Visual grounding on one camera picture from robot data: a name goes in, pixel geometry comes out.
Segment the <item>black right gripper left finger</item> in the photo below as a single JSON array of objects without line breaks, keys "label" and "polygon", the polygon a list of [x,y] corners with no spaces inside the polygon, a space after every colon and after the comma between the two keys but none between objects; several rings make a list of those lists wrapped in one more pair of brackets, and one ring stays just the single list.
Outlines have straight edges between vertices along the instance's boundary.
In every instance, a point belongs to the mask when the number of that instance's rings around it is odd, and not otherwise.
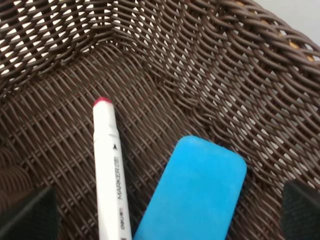
[{"label": "black right gripper left finger", "polygon": [[57,240],[59,217],[53,187],[41,187],[28,193],[0,213],[2,240]]}]

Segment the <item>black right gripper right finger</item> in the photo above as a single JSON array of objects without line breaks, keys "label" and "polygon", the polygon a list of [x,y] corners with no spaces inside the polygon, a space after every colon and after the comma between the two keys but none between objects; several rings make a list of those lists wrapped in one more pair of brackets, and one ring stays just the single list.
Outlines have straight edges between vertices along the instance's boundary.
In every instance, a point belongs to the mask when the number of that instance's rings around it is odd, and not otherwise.
[{"label": "black right gripper right finger", "polygon": [[298,180],[284,184],[281,225],[286,240],[320,238],[320,192]]}]

